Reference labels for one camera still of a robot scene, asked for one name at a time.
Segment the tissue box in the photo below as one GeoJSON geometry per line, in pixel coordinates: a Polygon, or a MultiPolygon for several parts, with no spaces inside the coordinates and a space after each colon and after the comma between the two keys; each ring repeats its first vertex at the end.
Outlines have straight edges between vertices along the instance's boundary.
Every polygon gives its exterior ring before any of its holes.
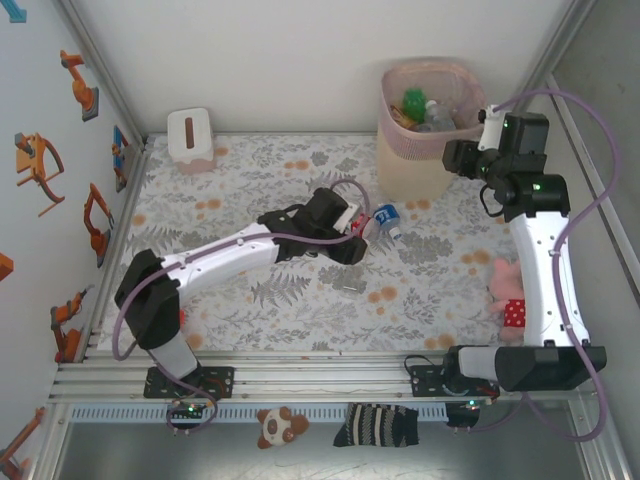
{"type": "Polygon", "coordinates": [[[204,108],[169,114],[167,136],[169,155],[180,172],[192,175],[216,168],[209,113],[204,108]]]}

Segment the red polka dot fabric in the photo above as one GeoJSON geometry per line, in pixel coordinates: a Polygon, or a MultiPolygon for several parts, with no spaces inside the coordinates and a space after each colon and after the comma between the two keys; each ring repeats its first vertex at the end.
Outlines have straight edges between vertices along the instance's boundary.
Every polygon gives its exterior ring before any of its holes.
{"type": "Polygon", "coordinates": [[[504,326],[524,328],[525,314],[524,300],[509,300],[504,309],[504,326]]]}

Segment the table surface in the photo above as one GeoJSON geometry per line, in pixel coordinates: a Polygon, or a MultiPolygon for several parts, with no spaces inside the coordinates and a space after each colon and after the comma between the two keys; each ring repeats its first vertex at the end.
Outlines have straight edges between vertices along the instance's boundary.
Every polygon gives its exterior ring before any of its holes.
{"type": "MultiPolygon", "coordinates": [[[[186,176],[169,157],[166,136],[149,138],[115,287],[141,250],[163,255],[199,247],[262,213],[306,203],[339,178],[362,183],[374,205],[388,202],[376,181],[374,136],[230,135],[215,144],[218,168],[186,176]]],[[[183,305],[189,344],[216,351],[406,351],[498,343],[501,318],[487,312],[487,285],[493,259],[513,259],[516,250],[508,226],[483,211],[481,185],[456,178],[437,200],[395,204],[403,237],[379,236],[356,266],[302,257],[203,290],[183,305]],[[362,289],[355,297],[340,288],[353,280],[362,289]]],[[[356,189],[339,193],[359,201],[356,189]]],[[[110,301],[100,350],[111,348],[116,315],[110,301]]],[[[123,331],[121,345],[130,341],[123,331]]]]}

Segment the black and white sock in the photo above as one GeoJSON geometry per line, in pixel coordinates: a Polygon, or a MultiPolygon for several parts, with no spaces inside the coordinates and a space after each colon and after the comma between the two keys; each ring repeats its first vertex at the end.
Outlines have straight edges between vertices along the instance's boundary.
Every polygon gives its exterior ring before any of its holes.
{"type": "Polygon", "coordinates": [[[417,410],[368,403],[349,404],[347,420],[333,441],[334,447],[407,447],[417,444],[417,410]]]}

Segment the laundry basket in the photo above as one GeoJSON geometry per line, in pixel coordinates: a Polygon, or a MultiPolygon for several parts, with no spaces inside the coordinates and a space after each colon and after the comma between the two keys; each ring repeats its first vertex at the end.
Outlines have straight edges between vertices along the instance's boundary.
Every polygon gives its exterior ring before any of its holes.
{"type": "Polygon", "coordinates": [[[479,139],[478,110],[487,99],[475,77],[460,65],[423,61],[392,68],[382,77],[378,120],[378,182],[394,201],[436,199],[453,174],[442,165],[445,144],[479,139]],[[429,100],[446,105],[458,127],[451,132],[420,133],[398,125],[389,107],[402,106],[408,88],[421,88],[429,100]]]}

